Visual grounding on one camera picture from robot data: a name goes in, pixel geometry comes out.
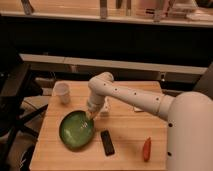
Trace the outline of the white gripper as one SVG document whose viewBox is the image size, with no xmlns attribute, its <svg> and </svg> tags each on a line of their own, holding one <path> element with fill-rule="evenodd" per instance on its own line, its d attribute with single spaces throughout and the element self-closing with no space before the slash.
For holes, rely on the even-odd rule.
<svg viewBox="0 0 213 171">
<path fill-rule="evenodd" d="M 87 101 L 87 111 L 86 116 L 88 119 L 93 119 L 101 110 L 102 106 L 100 104 L 94 104 L 90 101 Z"/>
</svg>

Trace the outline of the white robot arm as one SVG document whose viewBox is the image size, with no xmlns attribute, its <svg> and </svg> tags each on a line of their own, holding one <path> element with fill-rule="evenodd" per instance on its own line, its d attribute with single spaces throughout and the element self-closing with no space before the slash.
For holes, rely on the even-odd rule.
<svg viewBox="0 0 213 171">
<path fill-rule="evenodd" d="M 176 97 L 116 85 L 104 72 L 88 82 L 87 110 L 94 118 L 107 96 L 165 120 L 167 171 L 213 171 L 213 100 L 195 91 Z"/>
</svg>

